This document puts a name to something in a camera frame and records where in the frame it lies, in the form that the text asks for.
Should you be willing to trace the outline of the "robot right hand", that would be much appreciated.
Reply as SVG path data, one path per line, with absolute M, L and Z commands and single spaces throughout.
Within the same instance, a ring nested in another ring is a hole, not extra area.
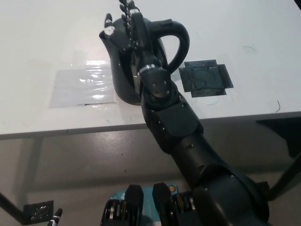
M 121 0 L 119 7 L 123 12 L 121 19 L 125 31 L 121 31 L 113 24 L 112 16 L 108 13 L 104 20 L 106 40 L 122 53 L 131 53 L 137 73 L 153 67 L 161 67 L 161 62 L 153 53 L 144 17 L 135 2 Z

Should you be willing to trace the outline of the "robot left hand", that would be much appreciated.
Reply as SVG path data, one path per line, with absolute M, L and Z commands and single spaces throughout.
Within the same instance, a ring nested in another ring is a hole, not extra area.
M 62 208 L 59 208 L 56 213 L 52 216 L 52 218 L 49 220 L 47 226 L 58 226 L 60 217 L 63 213 Z

